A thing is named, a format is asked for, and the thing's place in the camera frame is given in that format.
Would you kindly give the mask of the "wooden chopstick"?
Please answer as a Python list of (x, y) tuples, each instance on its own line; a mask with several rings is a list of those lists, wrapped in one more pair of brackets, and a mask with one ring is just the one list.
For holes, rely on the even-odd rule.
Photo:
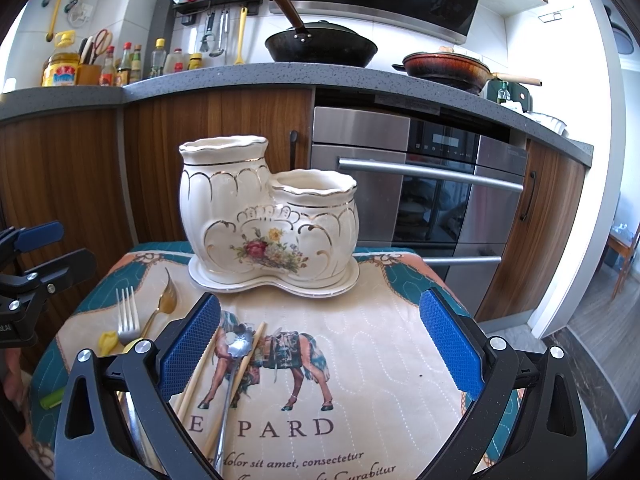
[(262, 338), (262, 335), (265, 333), (266, 326), (267, 324), (265, 322), (258, 325), (252, 338), (252, 348), (243, 353), (242, 356), (237, 358), (234, 362), (234, 369), (230, 376), (232, 382), (228, 387), (226, 400), (224, 400), (224, 408), (222, 409), (221, 415), (214, 423), (214, 428), (205, 443), (205, 456), (211, 457), (213, 460), (218, 460), (222, 454), (222, 449), (224, 448), (224, 432), (226, 431), (231, 401), (239, 389), (242, 377), (254, 356), (259, 344), (259, 339)]
[(180, 422), (184, 421), (184, 419), (186, 418), (186, 413), (189, 411), (193, 393), (195, 389), (198, 388), (198, 382), (200, 381), (202, 371), (204, 370), (204, 367), (206, 367), (206, 363), (209, 360), (210, 352), (212, 352), (213, 348), (215, 347), (217, 335), (218, 330), (216, 330), (214, 336), (207, 344), (203, 354), (198, 360), (198, 364), (196, 364), (196, 367), (194, 368), (190, 379), (186, 383), (186, 388), (184, 388), (183, 393), (180, 394), (180, 399), (176, 402), (175, 409)]

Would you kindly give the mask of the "silver fork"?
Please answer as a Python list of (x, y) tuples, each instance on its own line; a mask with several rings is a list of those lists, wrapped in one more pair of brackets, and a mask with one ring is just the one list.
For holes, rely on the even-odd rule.
[[(136, 344), (136, 340), (139, 339), (142, 332), (137, 304), (134, 299), (134, 288), (129, 286), (123, 289), (117, 289), (116, 302), (117, 337), (122, 345), (122, 352), (127, 353), (131, 349), (131, 346)], [(131, 434), (131, 440), (134, 442), (134, 447), (142, 459), (142, 463), (149, 466), (149, 452), (146, 449), (143, 428), (140, 425), (138, 414), (134, 408), (134, 400), (132, 400), (132, 396), (128, 391), (120, 392), (118, 394), (118, 400)]]

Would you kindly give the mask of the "gold spoon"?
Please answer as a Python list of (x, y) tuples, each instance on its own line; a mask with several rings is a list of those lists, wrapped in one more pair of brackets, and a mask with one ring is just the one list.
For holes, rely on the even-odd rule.
[(177, 300), (178, 300), (177, 287), (174, 281), (172, 280), (168, 270), (166, 270), (166, 274), (167, 274), (167, 284), (163, 292), (160, 294), (160, 299), (158, 300), (157, 307), (152, 312), (149, 319), (146, 321), (145, 326), (142, 328), (142, 332), (140, 333), (140, 335), (134, 338), (132, 341), (129, 341), (128, 344), (126, 344), (126, 346), (124, 347), (124, 350), (122, 350), (122, 352), (124, 353), (128, 352), (138, 340), (144, 339), (146, 336), (149, 335), (151, 326), (156, 316), (159, 313), (171, 314), (172, 312), (175, 311), (175, 308), (177, 307)]

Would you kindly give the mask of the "silver slotted spoon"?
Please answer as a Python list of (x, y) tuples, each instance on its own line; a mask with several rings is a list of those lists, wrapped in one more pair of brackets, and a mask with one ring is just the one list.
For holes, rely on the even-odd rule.
[(224, 407), (222, 408), (216, 453), (213, 462), (214, 469), (220, 476), (222, 476), (222, 471), (224, 470), (224, 465), (222, 464), (224, 462), (224, 438), (226, 437), (226, 426), (228, 422), (230, 404), (233, 398), (235, 377), (238, 374), (242, 359), (248, 356), (250, 354), (250, 350), (253, 348), (253, 332), (245, 324), (238, 326), (235, 331), (235, 335), (235, 340), (232, 341), (229, 346), (229, 356), (231, 358), (229, 385), (226, 397), (224, 398)]

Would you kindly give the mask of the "horse print table mat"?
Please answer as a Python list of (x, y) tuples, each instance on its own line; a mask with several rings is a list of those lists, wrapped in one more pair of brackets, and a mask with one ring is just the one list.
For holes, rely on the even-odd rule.
[[(73, 358), (116, 325), (116, 299), (131, 289), (158, 334), (160, 292), (174, 283), (177, 316), (201, 296), (185, 242), (150, 243), (122, 256), (64, 323), (29, 388), (22, 445), (54, 471), (58, 411), (42, 400), (65, 386)], [(221, 297), (221, 338), (260, 330), (229, 414), (229, 479), (413, 479), (470, 405), (423, 326), (422, 292), (439, 283), (405, 249), (358, 252), (359, 278), (341, 296), (297, 297), (264, 286)]]

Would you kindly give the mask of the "yellow cooking oil bottle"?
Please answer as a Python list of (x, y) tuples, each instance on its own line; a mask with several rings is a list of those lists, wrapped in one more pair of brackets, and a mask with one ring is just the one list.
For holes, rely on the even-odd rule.
[(76, 84), (80, 55), (75, 47), (76, 32), (58, 32), (53, 39), (54, 50), (42, 72), (41, 85), (47, 87), (69, 87)]

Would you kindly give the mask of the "sauce bottle red cap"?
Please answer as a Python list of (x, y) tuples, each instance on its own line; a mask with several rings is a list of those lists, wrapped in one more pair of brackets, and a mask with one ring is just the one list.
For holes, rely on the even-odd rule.
[(104, 62), (99, 78), (99, 85), (101, 87), (113, 87), (115, 83), (115, 75), (114, 47), (109, 46), (105, 52)]

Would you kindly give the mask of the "stainless steel oven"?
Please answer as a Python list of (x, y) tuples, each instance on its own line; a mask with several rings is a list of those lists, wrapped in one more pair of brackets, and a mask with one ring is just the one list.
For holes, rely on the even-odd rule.
[(525, 150), (416, 118), (318, 106), (310, 161), (357, 181), (360, 246), (416, 252), (480, 310), (524, 190)]

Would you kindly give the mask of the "clear oil bottle yellow cap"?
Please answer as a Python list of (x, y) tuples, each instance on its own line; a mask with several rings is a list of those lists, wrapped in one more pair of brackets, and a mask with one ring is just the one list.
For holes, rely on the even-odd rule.
[(150, 77), (162, 76), (166, 61), (165, 39), (157, 38), (151, 54)]

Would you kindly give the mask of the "white ceramic utensil holder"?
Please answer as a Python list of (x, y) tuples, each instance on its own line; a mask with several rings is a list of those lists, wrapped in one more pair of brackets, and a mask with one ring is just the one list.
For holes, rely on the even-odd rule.
[(359, 278), (357, 182), (334, 170), (274, 174), (263, 136), (186, 142), (180, 217), (194, 252), (190, 278), (210, 292), (273, 286), (336, 297)]

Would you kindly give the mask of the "yellow mustard bottle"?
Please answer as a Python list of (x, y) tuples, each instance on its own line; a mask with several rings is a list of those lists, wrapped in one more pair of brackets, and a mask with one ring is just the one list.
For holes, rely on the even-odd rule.
[(189, 58), (188, 70), (198, 70), (203, 66), (203, 55), (198, 53), (192, 53)]

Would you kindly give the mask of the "red brown pan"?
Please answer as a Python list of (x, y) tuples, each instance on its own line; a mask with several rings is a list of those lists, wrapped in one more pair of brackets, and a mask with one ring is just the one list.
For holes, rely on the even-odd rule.
[(473, 94), (480, 94), (488, 81), (494, 79), (542, 86), (540, 79), (494, 73), (476, 58), (454, 52), (416, 52), (407, 55), (400, 64), (393, 64), (392, 67), (411, 77), (437, 82)]

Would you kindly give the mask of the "black wall shelf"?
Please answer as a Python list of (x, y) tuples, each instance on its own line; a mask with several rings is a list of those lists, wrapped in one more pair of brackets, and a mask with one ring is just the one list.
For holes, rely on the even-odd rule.
[(247, 13), (257, 15), (264, 0), (195, 0), (181, 4), (174, 4), (172, 10), (181, 15), (199, 14), (201, 12), (213, 10), (218, 6), (244, 6)]

